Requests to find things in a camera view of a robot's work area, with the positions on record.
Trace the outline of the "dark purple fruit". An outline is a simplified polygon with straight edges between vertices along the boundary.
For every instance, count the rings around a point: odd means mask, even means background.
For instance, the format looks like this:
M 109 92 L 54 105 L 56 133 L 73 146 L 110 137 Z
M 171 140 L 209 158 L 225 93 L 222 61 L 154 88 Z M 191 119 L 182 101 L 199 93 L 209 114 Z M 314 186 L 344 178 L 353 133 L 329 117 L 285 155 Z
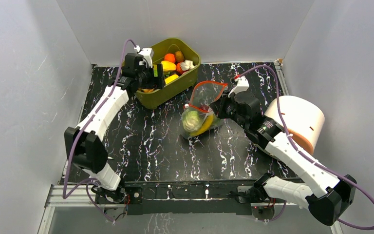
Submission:
M 203 112 L 208 113 L 210 107 L 209 107 L 208 105 L 200 105 L 200 109 L 201 109 Z

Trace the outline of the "yellow banana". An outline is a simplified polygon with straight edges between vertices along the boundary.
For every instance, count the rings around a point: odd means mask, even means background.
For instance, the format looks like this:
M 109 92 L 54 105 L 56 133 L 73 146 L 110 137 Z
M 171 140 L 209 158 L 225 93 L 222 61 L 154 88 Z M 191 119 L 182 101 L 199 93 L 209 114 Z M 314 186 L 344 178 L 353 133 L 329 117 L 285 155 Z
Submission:
M 190 133 L 189 136 L 190 137 L 198 136 L 198 135 L 204 133 L 205 131 L 207 131 L 211 127 L 214 118 L 215 118 L 214 114 L 209 115 L 205 119 L 205 121 L 203 122 L 201 127 L 197 131 Z

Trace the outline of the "clear zip top bag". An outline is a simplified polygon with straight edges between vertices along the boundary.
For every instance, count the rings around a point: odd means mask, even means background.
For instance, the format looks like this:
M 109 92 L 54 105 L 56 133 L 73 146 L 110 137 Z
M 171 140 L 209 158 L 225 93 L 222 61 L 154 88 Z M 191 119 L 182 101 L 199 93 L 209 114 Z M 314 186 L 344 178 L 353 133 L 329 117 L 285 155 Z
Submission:
M 226 87 L 227 87 L 226 83 L 220 83 L 220 82 L 215 82 L 215 81 L 199 82 L 192 91 L 189 103 L 184 105 L 183 113 L 185 111 L 193 111 L 193 110 L 200 112 L 202 114 L 201 117 L 203 117 L 205 121 L 205 119 L 209 115 L 214 114 L 214 112 L 212 111 L 210 107 L 210 104 L 217 101 L 221 97 Z M 203 112 L 200 109 L 200 105 L 208 105 L 210 107 L 209 112 L 208 113 Z M 221 119 L 215 116 L 211 127 L 207 131 L 218 128 L 221 125 L 222 125 Z M 182 123 L 181 123 L 181 126 L 182 126 L 181 136 L 185 139 L 192 138 L 191 136 L 189 136 L 191 132 L 185 131 Z

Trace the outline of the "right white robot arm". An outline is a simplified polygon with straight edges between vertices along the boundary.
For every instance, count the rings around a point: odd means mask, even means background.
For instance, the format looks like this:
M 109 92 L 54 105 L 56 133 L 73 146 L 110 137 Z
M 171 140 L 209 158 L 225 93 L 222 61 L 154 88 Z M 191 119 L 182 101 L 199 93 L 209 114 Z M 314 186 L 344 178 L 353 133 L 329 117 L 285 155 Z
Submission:
M 320 223 L 331 226 L 351 205 L 356 180 L 331 172 L 312 156 L 324 124 L 323 112 L 295 96 L 274 99 L 264 113 L 250 91 L 222 95 L 211 104 L 217 117 L 240 125 L 260 150 L 283 162 L 303 183 L 266 173 L 249 190 L 261 202 L 278 198 L 307 209 Z

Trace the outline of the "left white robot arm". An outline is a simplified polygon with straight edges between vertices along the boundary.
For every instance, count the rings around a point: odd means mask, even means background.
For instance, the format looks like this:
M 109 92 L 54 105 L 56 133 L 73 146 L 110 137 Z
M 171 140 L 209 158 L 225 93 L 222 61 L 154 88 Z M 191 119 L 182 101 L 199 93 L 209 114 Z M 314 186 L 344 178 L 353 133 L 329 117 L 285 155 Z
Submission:
M 76 127 L 64 132 L 67 170 L 72 166 L 82 169 L 90 176 L 88 181 L 107 190 L 107 197 L 114 203 L 125 199 L 126 190 L 119 185 L 121 178 L 108 163 L 102 141 L 112 120 L 131 96 L 140 89 L 164 88 L 163 66 L 153 64 L 153 54 L 152 48 L 126 54 L 114 83 L 105 88 L 99 102 Z

